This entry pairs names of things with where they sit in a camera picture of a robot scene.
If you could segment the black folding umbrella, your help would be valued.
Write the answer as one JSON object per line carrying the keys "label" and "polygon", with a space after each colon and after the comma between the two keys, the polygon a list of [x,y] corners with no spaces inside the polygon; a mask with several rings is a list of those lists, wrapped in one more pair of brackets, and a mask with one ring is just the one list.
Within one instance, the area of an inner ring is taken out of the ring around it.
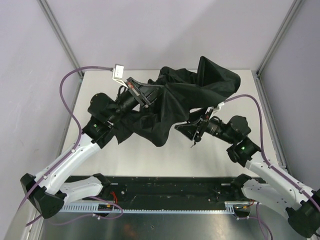
{"label": "black folding umbrella", "polygon": [[241,78],[201,56],[196,72],[164,66],[147,83],[161,85],[160,93],[149,108],[132,110],[117,123],[118,144],[137,134],[162,147],[172,125],[187,121],[192,109],[216,107],[238,91]]}

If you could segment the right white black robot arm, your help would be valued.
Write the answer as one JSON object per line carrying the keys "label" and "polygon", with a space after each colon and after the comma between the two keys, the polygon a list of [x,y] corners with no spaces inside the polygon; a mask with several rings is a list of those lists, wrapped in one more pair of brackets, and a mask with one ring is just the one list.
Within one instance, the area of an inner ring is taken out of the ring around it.
{"label": "right white black robot arm", "polygon": [[228,157],[250,170],[265,182],[241,174],[232,187],[248,199],[256,200],[283,216],[291,228],[304,238],[310,238],[320,228],[320,192],[305,185],[266,158],[262,148],[248,137],[247,119],[235,115],[228,123],[212,115],[193,112],[195,118],[174,128],[189,140],[198,143],[207,133],[228,144]]}

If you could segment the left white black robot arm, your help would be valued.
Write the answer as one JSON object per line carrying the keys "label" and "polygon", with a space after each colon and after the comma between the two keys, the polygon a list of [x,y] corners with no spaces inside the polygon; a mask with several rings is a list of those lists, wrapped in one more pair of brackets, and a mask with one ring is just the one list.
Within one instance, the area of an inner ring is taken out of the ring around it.
{"label": "left white black robot arm", "polygon": [[123,85],[126,89],[113,100],[105,93],[97,93],[90,100],[89,122],[80,129],[77,140],[47,168],[21,179],[25,195],[40,215],[51,218],[62,207],[82,198],[97,196],[109,182],[101,174],[95,174],[67,186],[65,181],[86,159],[104,148],[113,137],[123,142],[132,135],[122,121],[140,105],[149,108],[161,94],[162,85],[141,83],[129,77]]}

